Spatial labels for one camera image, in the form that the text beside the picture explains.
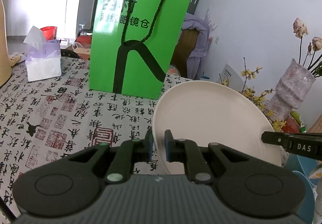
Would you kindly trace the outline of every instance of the beige cylinder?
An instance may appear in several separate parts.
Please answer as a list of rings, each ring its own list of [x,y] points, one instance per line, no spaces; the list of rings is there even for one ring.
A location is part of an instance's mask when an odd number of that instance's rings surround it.
[[[0,5],[0,87],[10,78],[12,70],[9,62],[7,35],[5,33],[5,14],[3,1]]]

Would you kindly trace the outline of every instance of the blue container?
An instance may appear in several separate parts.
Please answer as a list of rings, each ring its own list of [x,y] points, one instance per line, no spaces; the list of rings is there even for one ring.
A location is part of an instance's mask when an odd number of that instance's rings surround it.
[[[293,173],[295,173],[301,178],[301,180],[304,182],[305,189],[306,189],[304,201],[302,202],[300,209],[297,211],[297,215],[305,223],[311,224],[313,222],[314,207],[315,207],[315,199],[314,199],[311,183],[308,180],[308,178],[304,176],[301,172],[295,170],[293,171]]]
[[[289,159],[286,163],[286,168],[290,171],[299,171],[301,172],[306,178],[310,175],[311,171],[318,166],[317,160],[302,157],[295,154],[290,154]],[[309,179],[309,183],[313,188],[316,188],[318,185],[319,180]]]

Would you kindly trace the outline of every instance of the gray circular rivet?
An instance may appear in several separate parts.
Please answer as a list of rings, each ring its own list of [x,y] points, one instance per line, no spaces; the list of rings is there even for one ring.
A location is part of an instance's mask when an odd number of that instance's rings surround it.
[[[112,173],[107,176],[107,180],[112,181],[112,182],[118,182],[123,179],[123,176],[119,173]]]
[[[196,174],[195,178],[196,178],[196,180],[199,180],[199,181],[208,181],[211,179],[211,176],[208,173],[201,172],[201,173]]]

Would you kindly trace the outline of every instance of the beige plate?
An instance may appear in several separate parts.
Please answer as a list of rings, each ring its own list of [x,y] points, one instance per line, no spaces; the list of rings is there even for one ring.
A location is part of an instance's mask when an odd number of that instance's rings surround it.
[[[183,164],[165,157],[164,131],[174,139],[194,140],[207,147],[218,142],[281,166],[280,147],[264,144],[261,135],[273,131],[264,114],[240,93],[217,83],[189,81],[168,90],[158,101],[152,122],[157,153],[165,170],[184,174]]]

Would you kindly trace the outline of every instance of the calligraphy tablecloth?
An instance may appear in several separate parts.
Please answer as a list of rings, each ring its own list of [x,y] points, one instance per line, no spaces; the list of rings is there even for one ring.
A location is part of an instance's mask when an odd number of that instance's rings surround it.
[[[89,61],[62,58],[62,76],[28,82],[25,64],[0,89],[0,196],[15,215],[14,181],[28,170],[100,142],[144,138],[157,100],[89,90]],[[187,79],[167,75],[161,94]],[[153,154],[134,173],[164,174]],[[0,214],[0,220],[8,223]]]

